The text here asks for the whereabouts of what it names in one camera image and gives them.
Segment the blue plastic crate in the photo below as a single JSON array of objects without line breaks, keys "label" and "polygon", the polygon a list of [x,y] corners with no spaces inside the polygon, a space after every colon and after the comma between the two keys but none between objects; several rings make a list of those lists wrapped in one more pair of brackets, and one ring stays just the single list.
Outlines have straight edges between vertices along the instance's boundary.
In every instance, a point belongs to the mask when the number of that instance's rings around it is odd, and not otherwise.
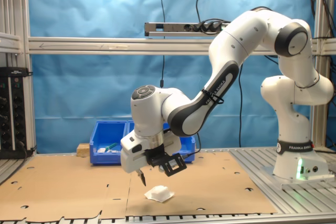
[{"label": "blue plastic crate", "polygon": [[[168,129],[169,125],[167,123],[163,124],[163,129]],[[134,130],[134,122],[128,121],[127,123],[127,134]],[[189,137],[180,137],[181,140],[181,150],[179,153],[181,155],[189,154],[195,152],[196,144],[195,144],[195,137],[189,136]],[[191,155],[190,157],[187,157],[184,161],[186,163],[191,163],[195,160],[195,155]]]},{"label": "blue plastic crate", "polygon": [[[127,121],[97,121],[90,139],[90,162],[95,165],[121,164],[121,139],[126,135]],[[99,148],[105,148],[113,143],[113,151],[98,153]]]}]

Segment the blue fabric curtain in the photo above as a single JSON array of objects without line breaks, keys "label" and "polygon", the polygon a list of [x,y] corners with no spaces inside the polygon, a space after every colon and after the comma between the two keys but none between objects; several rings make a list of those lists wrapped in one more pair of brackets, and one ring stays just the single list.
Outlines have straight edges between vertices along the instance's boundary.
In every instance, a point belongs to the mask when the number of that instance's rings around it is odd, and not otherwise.
[{"label": "blue fabric curtain", "polygon": [[[166,22],[197,22],[195,3],[196,0],[163,0]],[[301,18],[313,27],[309,0],[198,3],[201,20],[233,20],[256,6]],[[145,22],[163,21],[160,0],[29,0],[29,11],[32,36],[144,38]],[[162,70],[162,56],[33,55],[32,59],[40,153],[74,152],[79,143],[89,142],[96,120],[131,119],[133,90],[144,84],[159,86]],[[193,98],[211,71],[207,56],[166,56],[164,86],[181,89]],[[251,56],[244,64],[243,146],[276,145],[277,118],[261,97],[260,85],[266,77],[278,74],[278,66],[263,56]],[[238,146],[238,82],[224,100],[200,131],[205,148]],[[298,109],[309,115],[308,106]]]}]

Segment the cardboard surface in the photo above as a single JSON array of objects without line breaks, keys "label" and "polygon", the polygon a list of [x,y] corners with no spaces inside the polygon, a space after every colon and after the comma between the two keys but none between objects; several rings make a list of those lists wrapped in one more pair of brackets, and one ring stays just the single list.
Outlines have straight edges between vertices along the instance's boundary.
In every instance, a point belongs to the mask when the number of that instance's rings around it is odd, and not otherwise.
[{"label": "cardboard surface", "polygon": [[50,222],[101,211],[124,218],[129,181],[120,166],[91,166],[88,157],[37,156],[0,186],[0,220]]},{"label": "cardboard surface", "polygon": [[[197,154],[195,162],[171,177],[157,168],[142,169],[147,186],[131,176],[127,216],[220,215],[276,212],[229,153]],[[157,185],[175,195],[164,203],[148,200],[144,193]]]},{"label": "cardboard surface", "polygon": [[[157,167],[142,170],[146,187],[136,173],[127,174],[120,166],[92,166],[88,157],[34,157],[0,186],[0,220],[89,219],[100,212],[101,219],[276,212],[229,153],[198,154],[194,164],[171,177]],[[146,199],[144,193],[157,185],[167,186],[175,196],[164,203]]]}]

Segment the green status light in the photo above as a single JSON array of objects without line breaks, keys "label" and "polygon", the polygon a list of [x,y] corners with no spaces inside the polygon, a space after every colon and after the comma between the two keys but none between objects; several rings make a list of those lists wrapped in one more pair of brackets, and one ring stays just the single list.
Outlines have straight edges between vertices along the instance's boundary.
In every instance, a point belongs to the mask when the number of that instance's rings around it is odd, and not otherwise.
[{"label": "green status light", "polygon": [[297,169],[297,172],[296,172],[296,179],[299,179],[299,178],[300,178],[301,167],[302,167],[302,158],[300,158],[300,159],[299,159],[299,162],[298,162],[298,169]]}]

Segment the green object in bin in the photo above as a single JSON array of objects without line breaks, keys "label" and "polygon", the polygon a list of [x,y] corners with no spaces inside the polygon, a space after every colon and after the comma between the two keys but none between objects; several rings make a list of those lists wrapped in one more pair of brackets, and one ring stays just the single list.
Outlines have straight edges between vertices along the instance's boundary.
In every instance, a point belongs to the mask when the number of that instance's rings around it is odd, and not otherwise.
[{"label": "green object in bin", "polygon": [[108,150],[112,149],[112,148],[115,147],[115,146],[117,146],[117,143],[113,143],[113,144],[107,146],[107,147],[105,148],[105,152],[107,152]]}]

